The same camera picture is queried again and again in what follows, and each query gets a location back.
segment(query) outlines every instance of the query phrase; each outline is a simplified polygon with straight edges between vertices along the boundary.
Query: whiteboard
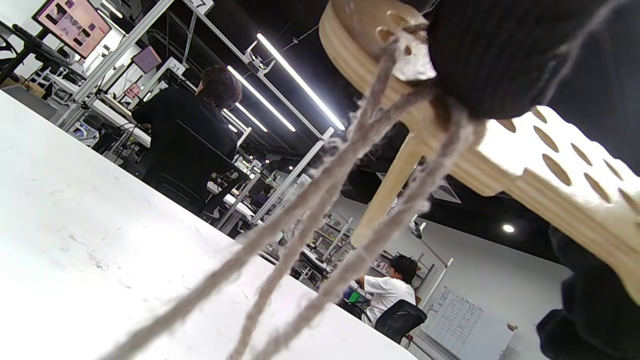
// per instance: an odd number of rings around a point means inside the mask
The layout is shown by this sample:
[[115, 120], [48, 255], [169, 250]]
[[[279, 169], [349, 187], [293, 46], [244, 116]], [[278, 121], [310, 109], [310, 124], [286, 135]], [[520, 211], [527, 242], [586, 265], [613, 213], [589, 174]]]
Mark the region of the whiteboard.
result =
[[518, 327], [445, 286], [420, 329], [460, 360], [498, 360]]

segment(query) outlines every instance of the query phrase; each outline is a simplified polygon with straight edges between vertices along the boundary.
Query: wooden board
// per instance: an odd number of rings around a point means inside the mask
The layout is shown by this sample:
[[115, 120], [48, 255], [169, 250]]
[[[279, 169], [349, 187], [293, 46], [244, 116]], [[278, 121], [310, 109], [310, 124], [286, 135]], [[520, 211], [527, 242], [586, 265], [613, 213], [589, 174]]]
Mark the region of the wooden board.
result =
[[[385, 34], [420, 22], [417, 11], [395, 0], [331, 0], [319, 33], [333, 64], [366, 94]], [[410, 90], [392, 78], [383, 105]], [[442, 141], [445, 121], [431, 103], [402, 122], [410, 134], [353, 236], [356, 246], [385, 216], [420, 156], [433, 157]], [[451, 175], [484, 196], [510, 194], [609, 264], [640, 304], [640, 179], [552, 109], [488, 121]]]

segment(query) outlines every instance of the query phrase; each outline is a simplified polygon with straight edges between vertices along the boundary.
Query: computer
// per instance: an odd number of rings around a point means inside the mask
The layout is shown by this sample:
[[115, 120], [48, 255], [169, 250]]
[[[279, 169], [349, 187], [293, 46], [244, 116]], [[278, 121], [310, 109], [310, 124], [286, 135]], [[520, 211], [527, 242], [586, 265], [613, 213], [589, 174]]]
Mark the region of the computer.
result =
[[160, 56], [158, 56], [157, 52], [151, 46], [147, 46], [146, 48], [144, 48], [144, 50], [140, 51], [138, 54], [135, 54], [131, 60], [145, 74], [148, 74], [162, 62]]
[[33, 16], [58, 40], [86, 59], [111, 31], [89, 0], [49, 0]]

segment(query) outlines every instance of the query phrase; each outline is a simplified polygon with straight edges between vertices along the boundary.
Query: green object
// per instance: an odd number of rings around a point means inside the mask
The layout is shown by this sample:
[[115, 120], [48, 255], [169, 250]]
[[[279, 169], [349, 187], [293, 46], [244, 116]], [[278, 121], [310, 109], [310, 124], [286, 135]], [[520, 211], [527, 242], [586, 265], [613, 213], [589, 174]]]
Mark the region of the green object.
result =
[[358, 301], [358, 299], [360, 299], [360, 293], [357, 291], [354, 291], [349, 297], [349, 302], [356, 302]]

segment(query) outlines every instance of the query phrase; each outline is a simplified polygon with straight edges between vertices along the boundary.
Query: dark hair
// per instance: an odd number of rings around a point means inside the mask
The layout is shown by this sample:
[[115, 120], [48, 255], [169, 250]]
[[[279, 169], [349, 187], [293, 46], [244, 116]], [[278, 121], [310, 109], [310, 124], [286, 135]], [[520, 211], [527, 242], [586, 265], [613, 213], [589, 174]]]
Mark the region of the dark hair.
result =
[[409, 285], [412, 284], [415, 273], [418, 272], [418, 262], [404, 255], [396, 255], [391, 260], [391, 267], [402, 275], [402, 280]]
[[202, 73], [202, 90], [197, 96], [219, 110], [231, 109], [242, 99], [242, 84], [229, 70], [211, 67]]
[[266, 186], [262, 189], [262, 192], [263, 192], [263, 193], [266, 193], [266, 194], [268, 194], [268, 193], [270, 193], [270, 192], [272, 192], [272, 191], [273, 191], [273, 186], [271, 186], [271, 185], [266, 185]]

